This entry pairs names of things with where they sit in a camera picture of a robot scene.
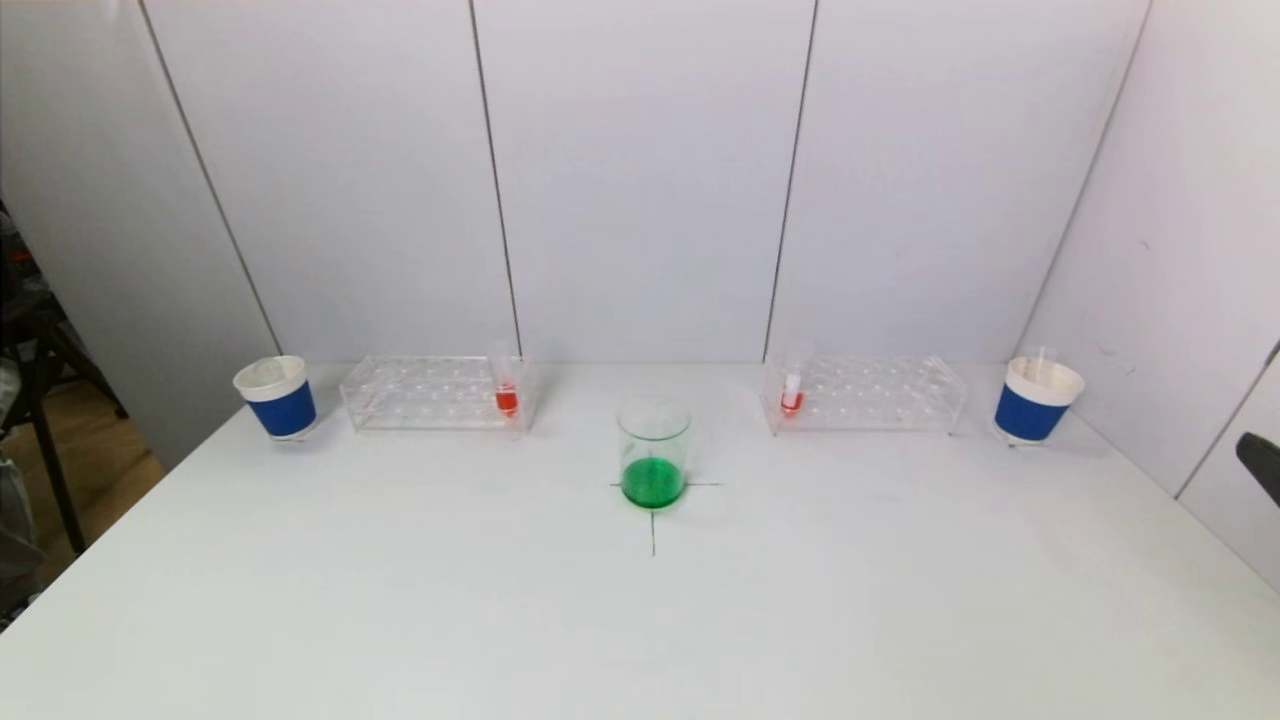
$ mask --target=black object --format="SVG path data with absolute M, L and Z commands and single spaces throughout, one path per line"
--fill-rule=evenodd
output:
M 59 327 L 67 320 L 67 315 L 54 293 L 47 288 L 32 288 L 18 277 L 12 261 L 12 236 L 0 240 L 3 240 L 0 242 L 0 254 L 3 254 L 0 263 L 4 265 L 5 281 L 4 302 L 0 307 L 0 336 L 3 336 L 4 354 L 18 365 L 18 373 L 22 375 L 22 395 L 9 409 L 0 430 L 8 433 L 14 425 L 27 421 L 35 428 L 40 456 L 49 471 L 49 483 L 52 486 L 54 498 L 58 501 L 58 512 L 61 515 L 67 539 L 70 542 L 72 550 L 79 555 L 86 548 L 84 533 L 81 530 L 76 502 L 67 487 L 63 466 L 58 461 L 54 436 L 49 430 L 49 418 L 45 416 L 44 406 L 45 395 L 50 387 L 63 382 L 51 378 L 59 378 L 65 364 L 74 369 L 79 378 L 88 380 L 115 404 L 116 418 L 127 418 L 128 414 L 93 361 Z M 35 354 L 31 360 L 23 360 L 18 346 L 28 341 L 35 341 Z
M 1253 433 L 1240 436 L 1235 443 L 1235 456 L 1253 474 L 1271 500 L 1280 505 L 1280 447 Z

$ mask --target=chair leg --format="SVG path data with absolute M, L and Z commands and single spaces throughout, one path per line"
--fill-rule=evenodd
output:
M 41 328 L 40 334 L 41 340 L 49 343 L 49 347 L 55 355 L 58 355 L 59 359 L 70 365 L 72 369 L 79 374 L 79 377 L 88 380 L 90 384 L 96 387 L 99 392 L 115 404 L 116 418 L 128 418 L 128 414 L 124 411 L 124 406 L 120 405 L 120 398 L 115 397 L 115 392 L 111 389 L 111 386 L 106 384 L 106 378 L 102 377 L 102 372 L 97 369 L 97 365 L 95 365 L 92 360 L 79 351 L 79 347 L 77 347 L 76 343 L 67 337 L 67 333 L 64 333 L 61 328 L 58 325 L 46 325 Z
M 18 348 L 14 347 L 14 356 Z M 58 512 L 63 518 L 63 528 L 67 530 L 67 539 L 72 544 L 76 555 L 84 552 L 84 533 L 79 527 L 79 518 L 76 515 L 76 501 L 72 500 L 70 488 L 67 487 L 67 478 L 63 475 L 63 465 L 58 461 L 58 450 L 54 446 L 54 434 L 49 430 L 49 418 L 45 415 L 44 373 L 45 347 L 41 341 L 36 341 L 36 359 L 32 363 L 18 365 L 22 375 L 22 395 L 31 410 L 31 425 L 36 429 L 36 442 L 40 445 L 40 456 L 45 461 L 49 471 L 49 484 L 54 489 L 54 500 L 58 501 Z

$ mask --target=wooden floor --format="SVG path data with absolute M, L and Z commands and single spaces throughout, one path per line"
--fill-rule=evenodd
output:
M 164 478 L 133 420 L 120 420 L 93 386 L 78 382 L 45 398 L 49 428 L 88 542 L 101 537 Z M 47 555 L 40 579 L 47 587 L 72 560 L 49 474 L 31 424 L 4 443 L 3 452 L 22 470 L 36 516 L 40 547 Z

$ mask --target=cup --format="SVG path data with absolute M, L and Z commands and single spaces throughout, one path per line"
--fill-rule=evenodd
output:
M 996 427 L 1016 445 L 1037 445 L 1048 437 L 1084 389 L 1084 378 L 1061 363 L 1014 357 L 1005 373 L 1005 389 L 996 407 Z
M 622 495 L 648 510 L 666 507 L 685 491 L 689 410 L 666 397 L 634 397 L 618 410 Z
M 296 355 L 265 357 L 236 373 L 232 384 L 273 439 L 293 439 L 316 421 L 307 363 Z

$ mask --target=red liquid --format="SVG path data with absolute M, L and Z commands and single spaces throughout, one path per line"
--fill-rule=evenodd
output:
M 787 396 L 783 395 L 781 405 L 782 405 L 782 414 L 786 415 L 787 418 L 794 418 L 795 414 L 799 413 L 801 407 L 804 407 L 804 393 L 803 392 L 796 393 L 795 405 L 787 405 Z
M 498 411 L 503 415 L 511 418 L 520 409 L 520 398 L 516 396 L 516 386 L 503 384 L 494 393 L 494 398 L 498 401 Z

